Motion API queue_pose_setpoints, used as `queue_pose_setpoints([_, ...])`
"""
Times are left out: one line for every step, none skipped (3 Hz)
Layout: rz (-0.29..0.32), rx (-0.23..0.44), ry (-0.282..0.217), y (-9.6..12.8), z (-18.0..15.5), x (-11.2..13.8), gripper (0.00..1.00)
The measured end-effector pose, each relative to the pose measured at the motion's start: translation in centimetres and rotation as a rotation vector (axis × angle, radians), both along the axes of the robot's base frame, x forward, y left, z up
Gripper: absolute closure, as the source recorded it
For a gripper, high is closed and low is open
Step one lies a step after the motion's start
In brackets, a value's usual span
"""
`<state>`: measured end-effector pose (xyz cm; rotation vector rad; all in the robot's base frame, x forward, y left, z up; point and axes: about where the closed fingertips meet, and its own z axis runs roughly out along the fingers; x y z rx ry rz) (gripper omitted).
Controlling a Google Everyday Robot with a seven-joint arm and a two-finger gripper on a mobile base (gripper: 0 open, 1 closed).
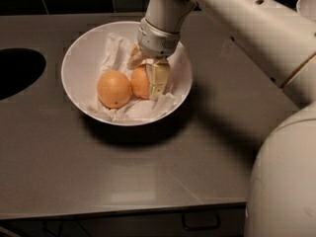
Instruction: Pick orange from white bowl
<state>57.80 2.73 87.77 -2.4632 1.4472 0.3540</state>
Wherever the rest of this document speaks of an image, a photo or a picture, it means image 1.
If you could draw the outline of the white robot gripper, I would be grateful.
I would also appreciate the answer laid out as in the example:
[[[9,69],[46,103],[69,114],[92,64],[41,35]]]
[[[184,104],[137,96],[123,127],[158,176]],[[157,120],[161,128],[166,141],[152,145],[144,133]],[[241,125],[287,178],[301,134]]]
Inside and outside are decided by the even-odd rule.
[[[179,33],[168,33],[150,25],[145,19],[140,21],[137,42],[133,45],[127,68],[135,69],[143,60],[149,58],[166,58],[172,55],[180,40]],[[149,80],[149,99],[157,100],[165,91],[170,75],[167,59],[154,60],[146,65]]]

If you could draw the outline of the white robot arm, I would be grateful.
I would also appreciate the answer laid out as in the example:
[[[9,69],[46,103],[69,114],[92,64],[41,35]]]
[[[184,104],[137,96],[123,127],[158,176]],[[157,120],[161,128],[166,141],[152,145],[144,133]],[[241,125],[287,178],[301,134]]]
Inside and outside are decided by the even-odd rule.
[[[193,8],[251,61],[258,100],[296,109],[257,153],[244,237],[316,237],[316,24],[275,0],[149,0],[130,66],[172,55]]]

